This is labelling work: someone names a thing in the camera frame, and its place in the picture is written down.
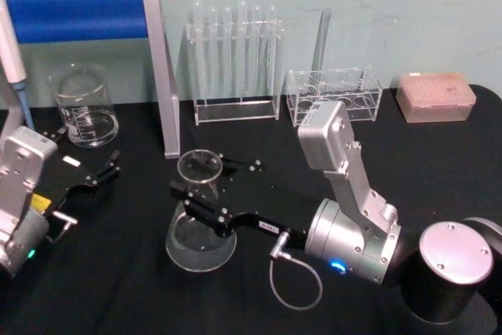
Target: black table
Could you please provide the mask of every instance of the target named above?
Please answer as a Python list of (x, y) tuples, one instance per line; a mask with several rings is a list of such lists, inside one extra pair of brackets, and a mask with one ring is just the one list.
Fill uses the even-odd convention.
[[(408, 125), (389, 90), (376, 122), (353, 123), (372, 187), (398, 208), (414, 230), (440, 220), (487, 217), (502, 223), (502, 102), (474, 86), (478, 102), (467, 122)], [(325, 286), (309, 312), (284, 308), (268, 285), (274, 240), (238, 233), (234, 256), (207, 274), (180, 270), (166, 256), (164, 238), (176, 207), (168, 184), (176, 161), (162, 155), (156, 104), (116, 107), (120, 131), (109, 145), (60, 150), (97, 168), (122, 152), (121, 176), (95, 197), (78, 196), (65, 207), (80, 219), (56, 246), (40, 246), (16, 280), (0, 290), (0, 333), (172, 334), (488, 334), (495, 318), (476, 296), (447, 326), (410, 314), (398, 289), (382, 289), (311, 263)], [(196, 127), (191, 104), (181, 104), (183, 151), (204, 147), (244, 154), (267, 164), (274, 182), (314, 198), (332, 198), (320, 172), (309, 170), (296, 129), (282, 106), (281, 119), (220, 122)], [(37, 129), (59, 122), (55, 109), (33, 111)], [(267, 209), (273, 216), (274, 208)], [(291, 211), (290, 216), (298, 214)], [(280, 292), (305, 304), (315, 295), (310, 275), (280, 263)]]

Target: pipette tip box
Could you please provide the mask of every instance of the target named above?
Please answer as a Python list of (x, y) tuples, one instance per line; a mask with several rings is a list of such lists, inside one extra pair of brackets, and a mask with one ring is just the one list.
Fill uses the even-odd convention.
[(476, 102), (458, 73), (408, 73), (399, 80), (396, 100), (408, 123), (465, 121)]

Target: blue bar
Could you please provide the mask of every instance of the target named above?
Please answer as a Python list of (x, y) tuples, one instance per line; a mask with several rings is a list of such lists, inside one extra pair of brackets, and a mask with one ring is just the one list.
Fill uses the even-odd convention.
[(143, 0), (6, 0), (19, 43), (146, 38)]

